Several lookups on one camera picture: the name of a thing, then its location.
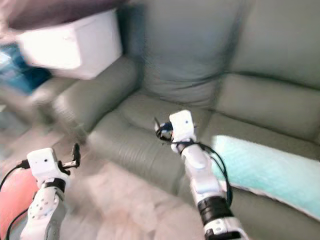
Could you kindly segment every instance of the sofa backrest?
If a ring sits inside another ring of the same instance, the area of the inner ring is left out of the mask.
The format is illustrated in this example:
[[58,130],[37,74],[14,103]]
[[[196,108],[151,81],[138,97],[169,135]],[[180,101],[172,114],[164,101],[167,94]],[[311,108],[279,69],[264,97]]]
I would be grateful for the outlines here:
[[150,0],[143,87],[166,101],[208,107],[224,72],[242,0]]
[[320,126],[320,1],[255,0],[216,109],[307,140]]

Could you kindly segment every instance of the leather sofa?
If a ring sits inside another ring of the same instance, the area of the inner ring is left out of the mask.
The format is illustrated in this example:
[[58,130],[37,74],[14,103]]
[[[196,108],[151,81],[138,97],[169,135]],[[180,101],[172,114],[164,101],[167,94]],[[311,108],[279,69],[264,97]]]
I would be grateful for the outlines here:
[[[36,93],[52,90],[54,116],[97,154],[192,204],[154,117],[189,109],[205,144],[228,135],[319,159],[319,9],[316,0],[132,3],[118,11],[120,59],[92,81],[64,79],[72,84],[57,93],[52,80]],[[267,197],[234,189],[232,209],[254,240],[320,236],[318,221]]]

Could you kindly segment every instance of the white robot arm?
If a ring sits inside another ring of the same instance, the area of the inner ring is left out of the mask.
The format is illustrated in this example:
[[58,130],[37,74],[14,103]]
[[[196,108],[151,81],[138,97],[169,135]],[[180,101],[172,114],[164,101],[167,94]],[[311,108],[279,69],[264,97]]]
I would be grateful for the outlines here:
[[170,122],[162,125],[156,121],[156,135],[168,142],[184,161],[193,199],[202,219],[205,239],[249,240],[241,223],[230,210],[231,199],[228,204],[225,192],[213,174],[212,159],[204,151],[211,148],[196,142],[190,111],[174,113],[169,119]]
[[27,223],[21,240],[58,240],[61,223],[66,215],[65,188],[70,185],[70,172],[66,169],[80,165],[80,148],[75,144],[72,161],[57,161],[52,148],[30,152],[27,161],[39,187],[27,212]]

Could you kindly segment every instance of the gray floor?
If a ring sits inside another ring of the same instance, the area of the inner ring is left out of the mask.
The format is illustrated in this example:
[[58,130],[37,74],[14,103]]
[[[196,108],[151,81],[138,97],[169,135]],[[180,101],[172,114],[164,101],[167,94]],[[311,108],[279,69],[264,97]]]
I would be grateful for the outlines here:
[[[34,127],[18,139],[0,137],[13,154],[0,162],[0,176],[30,151],[53,146],[63,162],[70,160],[73,140]],[[142,179],[100,159],[88,146],[72,171],[66,190],[68,213],[61,240],[202,240],[198,213],[189,205]]]

